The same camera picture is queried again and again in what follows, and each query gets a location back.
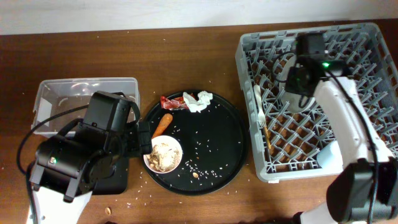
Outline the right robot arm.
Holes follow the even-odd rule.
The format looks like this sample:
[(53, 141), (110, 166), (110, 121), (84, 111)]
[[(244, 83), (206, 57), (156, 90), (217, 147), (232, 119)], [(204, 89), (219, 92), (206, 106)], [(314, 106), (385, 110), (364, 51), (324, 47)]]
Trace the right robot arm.
[(379, 137), (342, 60), (329, 60), (322, 34), (296, 38), (296, 60), (285, 90), (313, 97), (341, 151), (342, 173), (321, 205), (298, 212), (295, 223), (374, 223), (397, 217), (397, 158)]

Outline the pink bowl of food scraps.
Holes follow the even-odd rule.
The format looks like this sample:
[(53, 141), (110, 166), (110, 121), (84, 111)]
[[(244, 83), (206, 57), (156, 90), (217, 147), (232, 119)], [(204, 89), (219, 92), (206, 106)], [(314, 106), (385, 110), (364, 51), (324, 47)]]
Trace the pink bowl of food scraps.
[(157, 174), (172, 172), (181, 163), (183, 150), (180, 143), (171, 136), (157, 136), (152, 139), (152, 152), (144, 155), (145, 166)]

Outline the red snack wrapper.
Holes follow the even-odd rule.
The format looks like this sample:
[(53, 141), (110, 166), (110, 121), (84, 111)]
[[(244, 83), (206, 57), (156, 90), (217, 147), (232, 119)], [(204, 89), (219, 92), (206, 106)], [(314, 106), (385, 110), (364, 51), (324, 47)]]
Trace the red snack wrapper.
[(160, 97), (160, 105), (165, 110), (187, 110), (188, 106), (182, 96), (168, 99), (165, 96)]

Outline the light blue cup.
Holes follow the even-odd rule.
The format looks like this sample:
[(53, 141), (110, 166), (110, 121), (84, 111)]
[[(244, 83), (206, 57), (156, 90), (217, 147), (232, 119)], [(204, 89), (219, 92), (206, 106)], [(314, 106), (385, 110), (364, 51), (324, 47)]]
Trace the light blue cup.
[(341, 171), (343, 159), (337, 141), (332, 141), (317, 154), (318, 165), (322, 169)]

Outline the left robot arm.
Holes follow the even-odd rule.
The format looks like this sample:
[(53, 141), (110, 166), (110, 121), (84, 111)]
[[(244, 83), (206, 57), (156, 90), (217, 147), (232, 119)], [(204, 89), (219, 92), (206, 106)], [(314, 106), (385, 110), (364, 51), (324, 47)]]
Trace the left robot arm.
[(121, 93), (97, 91), (83, 118), (42, 142), (25, 175), (28, 223), (77, 223), (101, 180), (113, 180), (117, 163), (152, 152), (150, 124)]

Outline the white napkin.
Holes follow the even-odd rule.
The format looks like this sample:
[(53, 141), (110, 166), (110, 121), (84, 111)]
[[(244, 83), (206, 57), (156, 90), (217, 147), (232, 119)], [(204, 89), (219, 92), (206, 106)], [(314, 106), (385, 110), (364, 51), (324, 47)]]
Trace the white napkin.
[(207, 91), (201, 91), (198, 93), (198, 99), (196, 100), (193, 96), (187, 92), (183, 93), (183, 99), (191, 113), (201, 113), (204, 109), (211, 104), (213, 94)]

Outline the orange carrot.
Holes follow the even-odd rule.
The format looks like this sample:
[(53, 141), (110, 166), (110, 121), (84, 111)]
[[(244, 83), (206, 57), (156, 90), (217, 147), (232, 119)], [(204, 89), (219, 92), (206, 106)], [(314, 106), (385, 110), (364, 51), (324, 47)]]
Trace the orange carrot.
[(152, 135), (152, 139), (161, 136), (171, 124), (172, 120), (173, 116), (170, 113), (164, 114)]

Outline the grey plate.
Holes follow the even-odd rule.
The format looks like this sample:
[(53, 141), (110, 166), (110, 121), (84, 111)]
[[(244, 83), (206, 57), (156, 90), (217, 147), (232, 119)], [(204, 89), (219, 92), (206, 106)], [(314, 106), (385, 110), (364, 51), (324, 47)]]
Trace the grey plate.
[[(287, 78), (290, 67), (294, 65), (295, 60), (295, 55), (285, 60), (282, 71), (277, 76), (279, 80), (285, 80)], [(283, 105), (288, 104), (287, 111), (291, 113), (301, 113), (309, 110), (315, 103), (314, 97), (308, 98), (303, 96), (302, 101), (300, 101), (301, 95), (286, 92), (285, 83), (279, 83), (279, 93), (281, 93), (280, 101)]]

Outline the wooden chopstick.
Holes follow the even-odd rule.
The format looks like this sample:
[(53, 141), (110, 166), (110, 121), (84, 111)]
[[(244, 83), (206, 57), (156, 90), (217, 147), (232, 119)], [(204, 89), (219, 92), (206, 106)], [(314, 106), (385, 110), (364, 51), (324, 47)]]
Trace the wooden chopstick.
[(267, 148), (271, 149), (271, 142), (270, 142), (270, 137), (269, 137), (269, 133), (268, 133), (268, 128), (266, 126), (266, 122), (264, 122), (263, 129), (264, 129), (264, 134), (265, 134), (265, 137), (266, 137)]

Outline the white plastic fork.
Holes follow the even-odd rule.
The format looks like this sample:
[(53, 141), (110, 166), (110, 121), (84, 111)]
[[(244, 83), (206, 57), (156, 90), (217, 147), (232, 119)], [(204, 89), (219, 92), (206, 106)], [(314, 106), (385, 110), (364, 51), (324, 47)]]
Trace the white plastic fork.
[(257, 107), (258, 107), (258, 120), (259, 127), (264, 128), (266, 126), (266, 117), (264, 114), (263, 106), (262, 106), (262, 98), (261, 98), (261, 89), (259, 85), (253, 86), (254, 96), (256, 99)]

